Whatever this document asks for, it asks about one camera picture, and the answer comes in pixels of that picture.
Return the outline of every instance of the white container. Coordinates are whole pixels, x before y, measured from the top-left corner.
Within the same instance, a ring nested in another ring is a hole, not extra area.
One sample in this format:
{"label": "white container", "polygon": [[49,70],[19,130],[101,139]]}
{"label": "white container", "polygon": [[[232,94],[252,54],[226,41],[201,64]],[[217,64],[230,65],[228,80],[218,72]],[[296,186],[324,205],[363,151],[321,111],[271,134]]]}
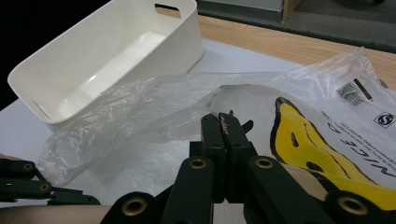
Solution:
{"label": "white container", "polygon": [[254,7],[270,11],[280,12],[283,9],[283,0],[204,0],[240,7]]}
{"label": "white container", "polygon": [[[179,18],[157,6],[176,8]],[[194,0],[113,0],[18,64],[8,84],[37,117],[59,128],[102,91],[186,73],[202,54]]]}

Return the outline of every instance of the yellow graphic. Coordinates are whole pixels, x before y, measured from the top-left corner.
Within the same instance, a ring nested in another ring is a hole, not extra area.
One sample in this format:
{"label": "yellow graphic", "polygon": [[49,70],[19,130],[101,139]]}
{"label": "yellow graphic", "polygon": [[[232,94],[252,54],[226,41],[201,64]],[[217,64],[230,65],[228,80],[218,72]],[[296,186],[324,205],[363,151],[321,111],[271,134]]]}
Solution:
{"label": "yellow graphic", "polygon": [[359,168],[331,148],[315,125],[290,101],[276,100],[271,150],[280,161],[319,172],[339,189],[359,194],[384,210],[396,210],[396,190],[378,186]]}

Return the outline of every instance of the plastic wrap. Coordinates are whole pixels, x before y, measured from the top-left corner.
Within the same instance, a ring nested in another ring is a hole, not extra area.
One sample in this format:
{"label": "plastic wrap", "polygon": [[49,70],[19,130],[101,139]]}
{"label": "plastic wrap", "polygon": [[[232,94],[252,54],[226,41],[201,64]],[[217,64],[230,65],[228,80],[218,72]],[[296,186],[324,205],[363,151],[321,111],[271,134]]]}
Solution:
{"label": "plastic wrap", "polygon": [[[104,204],[172,185],[189,142],[200,140],[201,117],[232,110],[242,123],[254,121],[247,138],[258,153],[284,163],[313,196],[348,189],[396,209],[396,97],[381,86],[365,49],[287,73],[139,80],[98,102],[48,140],[38,167],[51,183]],[[325,188],[326,180],[335,188]]]}

